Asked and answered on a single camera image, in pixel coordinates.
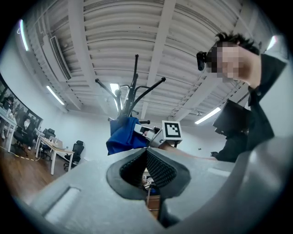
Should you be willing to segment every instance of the dark hair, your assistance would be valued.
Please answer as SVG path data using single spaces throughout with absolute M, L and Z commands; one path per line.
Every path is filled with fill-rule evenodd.
M 14 102 L 14 98 L 12 96 L 8 97 L 8 101 Z
M 216 35 L 216 37 L 219 38 L 219 40 L 216 41 L 216 44 L 220 42 L 231 42 L 236 45 L 239 43 L 240 47 L 247 49 L 248 51 L 254 54 L 260 55 L 260 50 L 256 46 L 253 45 L 254 40 L 245 39 L 245 37 L 240 33 L 237 33 L 237 34 L 230 33 L 228 35 L 225 32 L 220 32 Z

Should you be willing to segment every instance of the cable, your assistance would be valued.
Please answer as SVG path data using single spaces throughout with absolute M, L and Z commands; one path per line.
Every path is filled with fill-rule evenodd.
M 11 152 L 10 151 L 10 153 L 11 154 L 14 154 L 16 157 L 18 157 L 18 158 L 22 158 L 22 159 L 26 159 L 26 160 L 31 160 L 31 161 L 39 161 L 40 160 L 40 158 L 41 158 L 41 155 L 40 155 L 40 157 L 38 158 L 38 159 L 29 159 L 29 158 L 25 158 L 25 157 L 22 157 L 22 156 L 19 156 L 19 155 L 16 155 L 15 153 L 13 153 L 13 152 Z

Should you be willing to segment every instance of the air vent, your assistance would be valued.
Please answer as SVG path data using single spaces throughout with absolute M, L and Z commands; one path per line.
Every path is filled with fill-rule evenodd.
M 70 80 L 71 79 L 70 71 L 69 71 L 69 69 L 67 67 L 67 64 L 65 62 L 65 59 L 63 57 L 63 54 L 62 54 L 62 51 L 60 49 L 60 45 L 58 43 L 57 37 L 55 37 L 55 36 L 52 37 L 50 39 L 50 41 L 51 41 L 52 50 L 53 50 L 53 52 L 55 54 L 56 59 L 58 60 L 58 64 L 60 66 L 61 71 L 63 72 L 65 78 L 67 80 Z

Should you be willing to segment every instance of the black shirt collar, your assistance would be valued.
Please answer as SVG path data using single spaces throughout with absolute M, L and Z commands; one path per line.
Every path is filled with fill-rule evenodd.
M 255 89 L 251 88 L 250 86 L 248 87 L 248 92 L 250 93 L 250 97 L 248 99 L 248 106 L 254 105 L 256 101 L 259 102 L 262 99 L 262 97 L 275 83 L 283 68 L 286 66 L 286 63 L 266 54 L 262 54 L 260 56 L 260 59 L 260 85 Z

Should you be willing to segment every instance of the white ceiling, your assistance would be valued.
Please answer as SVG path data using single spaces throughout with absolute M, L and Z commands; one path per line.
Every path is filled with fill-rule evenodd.
M 114 101 L 94 79 L 130 85 L 135 54 L 138 86 L 166 77 L 135 107 L 139 119 L 194 122 L 198 112 L 205 115 L 228 98 L 240 101 L 247 87 L 200 72 L 196 54 L 208 51 L 221 31 L 252 35 L 262 51 L 273 35 L 264 15 L 242 0 L 44 0 L 24 20 L 35 57 L 68 110 L 115 117 Z M 58 38 L 72 76 L 66 83 L 49 68 L 41 48 L 46 34 Z

